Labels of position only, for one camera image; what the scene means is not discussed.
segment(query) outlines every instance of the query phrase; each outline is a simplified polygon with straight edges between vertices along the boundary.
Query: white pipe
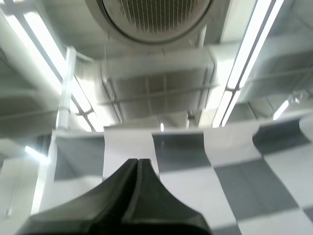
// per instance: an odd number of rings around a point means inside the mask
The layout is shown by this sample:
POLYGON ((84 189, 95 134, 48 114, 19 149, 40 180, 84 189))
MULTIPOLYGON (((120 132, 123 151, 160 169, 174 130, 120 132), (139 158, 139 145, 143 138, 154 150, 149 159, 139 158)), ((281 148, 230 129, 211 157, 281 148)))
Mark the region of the white pipe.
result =
POLYGON ((203 48, 204 40, 205 40, 205 34, 206 34, 206 26, 201 30, 201 32, 198 35, 198 38, 196 41, 196 47, 197 48, 203 48))
POLYGON ((67 48, 66 55, 66 71, 62 84, 62 94, 57 114, 56 129, 68 129, 68 121, 70 116, 70 99, 72 96, 72 80, 74 76, 76 63, 76 50, 74 47, 67 48))

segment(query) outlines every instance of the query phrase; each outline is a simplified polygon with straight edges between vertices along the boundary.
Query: vent grille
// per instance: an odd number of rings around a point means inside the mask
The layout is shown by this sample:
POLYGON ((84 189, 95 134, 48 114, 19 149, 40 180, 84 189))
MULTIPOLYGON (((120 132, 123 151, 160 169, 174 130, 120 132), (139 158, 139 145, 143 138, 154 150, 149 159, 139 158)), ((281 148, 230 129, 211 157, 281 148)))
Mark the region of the vent grille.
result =
POLYGON ((177 31, 192 16, 198 0, 120 0, 120 11, 138 31, 177 31))

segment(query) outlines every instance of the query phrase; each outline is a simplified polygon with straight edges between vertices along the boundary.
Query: ceiling air conditioner vent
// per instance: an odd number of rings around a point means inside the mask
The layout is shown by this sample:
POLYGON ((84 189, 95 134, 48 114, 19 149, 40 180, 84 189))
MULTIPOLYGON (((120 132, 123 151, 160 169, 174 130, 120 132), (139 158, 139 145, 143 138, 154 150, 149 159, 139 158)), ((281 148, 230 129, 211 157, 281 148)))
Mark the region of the ceiling air conditioner vent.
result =
POLYGON ((86 0, 99 25, 115 39, 164 46, 189 40, 207 23, 210 0, 86 0))

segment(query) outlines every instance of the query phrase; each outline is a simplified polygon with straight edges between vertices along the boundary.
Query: light fixture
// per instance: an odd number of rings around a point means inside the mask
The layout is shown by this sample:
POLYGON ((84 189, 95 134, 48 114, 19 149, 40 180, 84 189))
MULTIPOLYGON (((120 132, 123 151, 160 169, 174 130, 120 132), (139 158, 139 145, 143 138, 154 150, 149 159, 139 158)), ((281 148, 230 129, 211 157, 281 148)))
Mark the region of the light fixture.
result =
MULTIPOLYGON (((52 78, 48 79, 48 82, 50 83, 51 87, 53 87, 58 94, 61 94, 62 92, 62 84, 56 77, 56 75, 51 70, 48 63, 45 61, 43 56, 40 54, 38 49, 36 48, 33 41, 30 39, 20 22, 15 16, 7 16, 6 20, 8 21, 11 28, 14 30, 18 38, 21 40, 21 42, 24 44, 24 46, 31 52, 31 55, 34 57, 35 62, 37 65, 45 71, 45 74, 47 77, 52 78)), ((73 113, 79 113, 78 108, 74 104, 74 102, 71 100, 70 102, 70 110, 73 113)))
POLYGON ((91 127, 83 116, 77 116, 77 121, 79 125, 84 128, 85 131, 91 132, 91 127))
POLYGON ((231 112, 233 111, 233 109, 234 109, 234 107, 235 107, 235 105, 237 103, 239 95, 240 95, 240 91, 236 91, 236 93, 235 93, 235 95, 234 95, 234 97, 233 97, 233 99, 232 99, 232 101, 231 101, 231 103, 230 103, 230 105, 228 107, 228 110, 227 110, 227 112, 226 112, 226 114, 225 114, 225 116, 223 118, 222 126, 226 125, 226 123, 227 123, 227 121, 229 119, 229 116, 230 116, 231 112))
POLYGON ((50 163, 50 159, 46 156, 40 154, 39 152, 35 151, 29 146, 25 147, 25 152, 28 153, 30 156, 35 158, 37 161, 39 161, 41 164, 47 165, 50 163))
POLYGON ((279 109, 274 113, 273 120, 277 120, 281 114, 286 110, 286 108, 289 106, 289 101, 286 100, 279 109))
POLYGON ((264 17, 266 16, 270 3, 271 0, 258 0, 255 5, 249 25, 244 35, 244 39, 240 45, 233 69, 228 79, 227 87, 230 89, 235 89, 237 86, 240 75, 245 67, 253 44, 260 31, 262 22, 264 20, 264 17))
POLYGON ((93 112, 91 114, 88 114, 87 117, 95 131, 97 132, 103 131, 103 126, 101 125, 101 122, 99 118, 97 117, 96 113, 93 112))
POLYGON ((240 84, 239 84, 239 88, 242 88, 245 85, 245 83, 246 83, 246 81, 247 81, 247 79, 248 79, 248 77, 250 75, 250 72, 251 72, 251 70, 252 70, 252 68, 254 66, 254 63, 255 63, 257 57, 259 56, 259 53, 260 53, 260 51, 262 49, 262 46, 263 46, 263 44, 265 42, 265 39, 268 36, 268 33, 269 33, 269 31, 270 31, 270 29, 271 29, 271 27, 272 27, 272 25, 273 25, 273 23, 274 23, 274 21, 276 19, 276 16, 277 16, 277 14, 278 14, 278 12, 279 12, 283 2, 284 2, 284 0, 276 0, 275 5, 274 5, 274 7, 273 7, 269 17, 268 17, 268 21, 266 22, 266 24, 265 24, 265 26, 263 28, 263 31, 262 31, 262 33, 260 35, 258 43, 257 43, 257 45, 254 48, 254 51, 253 51, 252 56, 251 56, 251 58, 249 60, 249 63, 247 64, 247 67, 246 67, 246 70, 244 72, 244 75, 241 78, 241 81, 240 81, 240 84))
MULTIPOLYGON (((42 18, 38 13, 35 12, 26 13, 24 14, 24 17, 36 35, 38 41, 43 46, 53 65, 61 77, 64 78, 66 68, 65 58, 61 54, 42 18)), ((86 98, 85 93, 83 92, 75 77, 73 77, 72 81, 72 94, 74 98, 84 112, 89 111, 91 109, 91 105, 86 98)))
POLYGON ((69 109, 74 114, 78 114, 79 113, 79 110, 78 110, 77 106, 74 104, 73 100, 70 101, 69 109))
POLYGON ((210 96, 207 100, 205 110, 217 109, 224 94, 225 86, 213 87, 210 89, 210 96))
POLYGON ((91 109, 91 105, 87 97, 85 96, 82 88, 78 84, 76 78, 73 78, 72 80, 72 94, 84 112, 87 112, 91 109))
POLYGON ((224 113, 226 112, 226 109, 228 107, 228 104, 231 100, 232 97, 232 92, 230 91, 225 91, 224 95, 222 97, 222 100, 220 102, 220 105, 217 109, 217 112, 215 114, 215 117, 213 119, 212 127, 216 128, 219 127, 221 124, 221 121, 223 119, 224 113))

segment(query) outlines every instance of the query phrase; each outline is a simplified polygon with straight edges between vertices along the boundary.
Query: black and white checkered pattern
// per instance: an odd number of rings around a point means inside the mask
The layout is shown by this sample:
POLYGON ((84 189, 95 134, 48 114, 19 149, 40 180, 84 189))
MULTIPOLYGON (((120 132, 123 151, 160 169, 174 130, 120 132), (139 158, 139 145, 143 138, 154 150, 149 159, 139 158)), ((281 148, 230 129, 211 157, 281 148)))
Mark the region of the black and white checkered pattern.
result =
POLYGON ((313 117, 184 131, 54 133, 42 210, 90 190, 128 158, 150 158, 164 186, 215 235, 313 234, 313 117))

